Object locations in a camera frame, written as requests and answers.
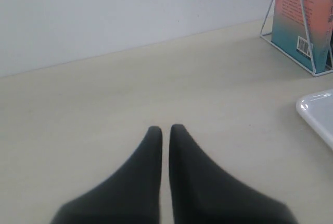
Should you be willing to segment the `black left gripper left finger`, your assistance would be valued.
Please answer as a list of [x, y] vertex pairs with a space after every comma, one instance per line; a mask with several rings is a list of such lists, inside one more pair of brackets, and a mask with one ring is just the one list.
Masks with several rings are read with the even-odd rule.
[[160, 223], [162, 148], [161, 129], [149, 127], [113, 175], [64, 204], [52, 223]]

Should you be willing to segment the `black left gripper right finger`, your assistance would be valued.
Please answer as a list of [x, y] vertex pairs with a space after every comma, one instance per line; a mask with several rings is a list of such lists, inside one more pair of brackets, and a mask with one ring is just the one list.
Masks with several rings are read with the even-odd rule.
[[184, 125], [170, 130], [169, 180], [174, 223], [297, 223], [287, 205], [234, 178]]

